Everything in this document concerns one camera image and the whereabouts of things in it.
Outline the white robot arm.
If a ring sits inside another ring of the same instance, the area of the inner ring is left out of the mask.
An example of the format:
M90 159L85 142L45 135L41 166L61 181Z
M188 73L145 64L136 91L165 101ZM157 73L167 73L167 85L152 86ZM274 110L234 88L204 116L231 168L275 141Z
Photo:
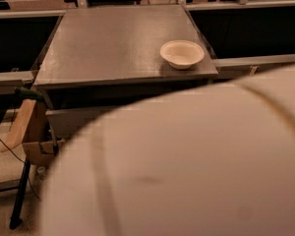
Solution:
M295 65L140 101L85 125L40 236L295 236Z

